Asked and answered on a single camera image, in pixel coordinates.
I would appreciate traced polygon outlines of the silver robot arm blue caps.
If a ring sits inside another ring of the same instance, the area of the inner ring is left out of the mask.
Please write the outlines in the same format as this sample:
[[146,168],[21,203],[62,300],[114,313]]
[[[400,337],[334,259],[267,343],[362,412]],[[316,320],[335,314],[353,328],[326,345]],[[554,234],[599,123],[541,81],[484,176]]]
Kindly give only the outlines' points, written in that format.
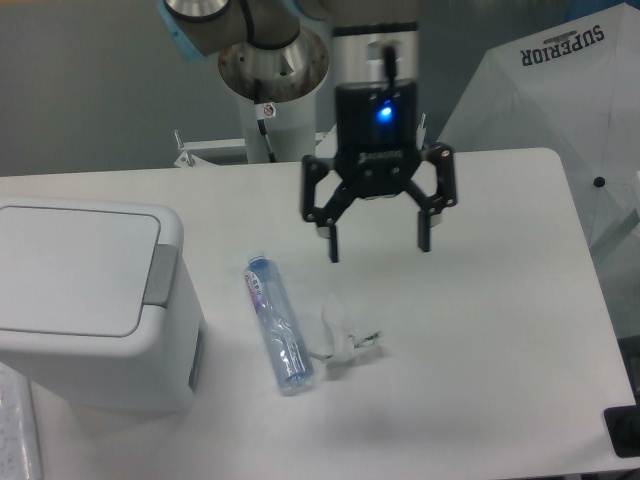
[[418,113],[419,5],[415,1],[162,1],[159,14],[180,52],[218,56],[228,87],[250,102],[252,138],[278,159],[268,119],[336,74],[336,153],[301,160],[300,213],[329,242],[357,199],[409,195],[418,246],[457,202],[454,153],[423,143]]

